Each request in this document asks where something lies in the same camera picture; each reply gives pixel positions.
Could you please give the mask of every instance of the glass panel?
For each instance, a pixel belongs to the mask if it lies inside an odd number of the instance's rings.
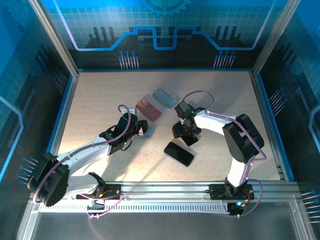
[[[286,1],[43,0],[80,69],[252,68]]]
[[[15,239],[30,196],[23,157],[46,151],[70,74],[28,1],[0,4],[0,235]]]
[[[284,149],[299,182],[320,180],[319,11],[319,1],[301,1],[261,71]]]

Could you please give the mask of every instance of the red phone case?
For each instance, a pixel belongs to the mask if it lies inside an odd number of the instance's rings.
[[[135,107],[145,115],[151,122],[154,122],[161,116],[161,112],[145,99],[141,99]]]

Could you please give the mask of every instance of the beige speckled surface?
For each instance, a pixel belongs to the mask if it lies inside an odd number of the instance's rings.
[[[218,181],[223,180],[231,166],[232,157],[225,138],[203,130],[201,139],[188,148],[180,139],[175,142],[196,154],[189,167],[163,153],[173,139],[171,127],[179,119],[174,109],[158,103],[152,94],[163,88],[177,100],[195,90],[213,94],[215,104],[210,111],[238,116],[249,115],[261,133],[267,155],[265,162],[256,163],[249,177],[260,180],[279,180],[278,171],[267,138],[263,120],[247,72],[217,71],[159,71],[159,72],[99,72],[81,73],[62,137],[59,153],[68,152],[96,138],[117,124],[119,104],[134,107],[143,97],[158,108],[162,115],[152,126],[153,136],[146,140],[136,137],[125,152],[118,151],[100,159],[78,174],[96,172],[106,181]],[[187,98],[194,107],[205,107],[210,98],[196,93]],[[146,119],[141,113],[138,118]]]

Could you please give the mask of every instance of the black smartphone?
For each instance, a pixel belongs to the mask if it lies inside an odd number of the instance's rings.
[[[165,147],[164,153],[168,154],[170,157],[174,158],[186,167],[189,167],[195,157],[190,152],[184,150],[182,147],[178,146],[172,141],[169,142],[169,144]]]
[[[195,144],[196,142],[198,142],[198,138],[196,136],[186,136],[183,135],[181,136],[182,140],[184,141],[184,143],[190,147],[192,144]]]

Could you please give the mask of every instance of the gray phone case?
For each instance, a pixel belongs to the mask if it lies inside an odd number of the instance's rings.
[[[166,93],[166,91],[164,91],[162,88],[159,88],[157,91],[155,91],[153,93],[153,97],[168,109],[177,104],[177,101],[174,100],[172,96]]]

